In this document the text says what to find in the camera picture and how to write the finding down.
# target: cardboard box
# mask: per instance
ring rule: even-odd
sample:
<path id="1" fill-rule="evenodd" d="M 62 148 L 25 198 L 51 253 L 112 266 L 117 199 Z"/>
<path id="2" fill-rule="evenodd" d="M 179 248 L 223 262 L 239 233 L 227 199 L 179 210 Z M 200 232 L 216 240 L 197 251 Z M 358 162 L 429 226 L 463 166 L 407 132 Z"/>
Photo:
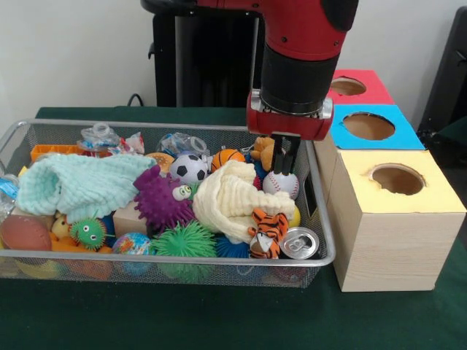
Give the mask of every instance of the cardboard box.
<path id="1" fill-rule="evenodd" d="M 433 289 L 465 212 L 428 151 L 341 151 L 328 213 L 342 291 Z"/>
<path id="2" fill-rule="evenodd" d="M 136 202 L 130 202 L 125 208 L 118 209 L 113 216 L 115 236 L 117 238 L 130 232 L 147 235 L 146 219 L 139 219 L 140 212 L 135 209 Z"/>
<path id="3" fill-rule="evenodd" d="M 328 97 L 334 104 L 394 104 L 375 71 L 338 69 L 334 72 Z"/>
<path id="4" fill-rule="evenodd" d="M 339 149 L 425 149 L 397 106 L 371 104 L 335 106 L 330 132 L 314 147 L 325 200 Z"/>

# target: soccer ball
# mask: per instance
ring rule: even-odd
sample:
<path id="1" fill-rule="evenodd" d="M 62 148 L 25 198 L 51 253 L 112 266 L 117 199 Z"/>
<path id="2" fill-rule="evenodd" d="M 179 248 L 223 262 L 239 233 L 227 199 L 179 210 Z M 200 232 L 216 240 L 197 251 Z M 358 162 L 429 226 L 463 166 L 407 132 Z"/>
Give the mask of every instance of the soccer ball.
<path id="1" fill-rule="evenodd" d="M 170 174 L 183 184 L 199 184 L 207 176 L 207 164 L 195 155 L 181 155 L 170 165 Z"/>

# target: white wall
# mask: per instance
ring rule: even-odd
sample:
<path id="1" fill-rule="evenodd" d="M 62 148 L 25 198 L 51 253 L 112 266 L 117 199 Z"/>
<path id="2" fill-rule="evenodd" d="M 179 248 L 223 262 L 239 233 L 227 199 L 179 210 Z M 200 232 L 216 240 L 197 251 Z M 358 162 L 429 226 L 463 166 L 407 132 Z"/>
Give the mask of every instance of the white wall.
<path id="1" fill-rule="evenodd" d="M 360 0 L 340 67 L 375 69 L 417 123 L 464 0 Z M 155 103 L 152 15 L 138 0 L 0 1 L 0 131 L 41 106 Z"/>

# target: plush tiger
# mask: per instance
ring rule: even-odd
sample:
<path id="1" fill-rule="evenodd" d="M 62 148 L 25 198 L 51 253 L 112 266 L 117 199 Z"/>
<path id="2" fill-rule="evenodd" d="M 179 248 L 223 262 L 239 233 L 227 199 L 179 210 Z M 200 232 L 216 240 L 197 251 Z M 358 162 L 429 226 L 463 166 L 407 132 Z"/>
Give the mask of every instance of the plush tiger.
<path id="1" fill-rule="evenodd" d="M 253 210 L 252 218 L 258 229 L 250 227 L 252 236 L 250 256 L 256 259 L 277 259 L 280 253 L 279 242 L 285 237 L 289 228 L 287 217 L 283 213 L 268 215 L 259 208 Z"/>

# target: metal basket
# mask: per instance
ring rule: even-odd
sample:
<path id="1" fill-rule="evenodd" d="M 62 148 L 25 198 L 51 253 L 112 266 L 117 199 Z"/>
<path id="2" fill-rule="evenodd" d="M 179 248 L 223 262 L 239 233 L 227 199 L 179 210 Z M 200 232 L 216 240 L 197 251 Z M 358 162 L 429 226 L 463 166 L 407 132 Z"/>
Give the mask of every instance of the metal basket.
<path id="1" fill-rule="evenodd" d="M 18 174 L 23 166 L 30 165 L 30 151 L 36 144 L 75 144 L 81 138 L 80 131 L 93 124 L 93 121 L 71 120 L 18 122 L 0 139 L 0 166 L 6 174 Z M 109 124 L 117 134 L 125 137 L 140 131 L 147 152 L 156 149 L 163 135 L 175 131 L 202 138 L 213 152 L 218 151 L 222 146 L 248 147 L 256 138 L 244 127 L 136 122 Z M 68 281 L 307 287 L 320 267 L 330 264 L 336 254 L 314 147 L 309 141 L 301 143 L 295 173 L 301 184 L 296 200 L 301 212 L 301 226 L 310 228 L 320 237 L 319 257 L 313 260 L 189 258 L 0 250 L 0 276 L 14 279 Z M 305 183 L 309 180 L 312 181 L 313 189 L 305 190 Z M 310 193 L 314 195 L 316 201 L 317 209 L 314 211 L 309 200 Z"/>

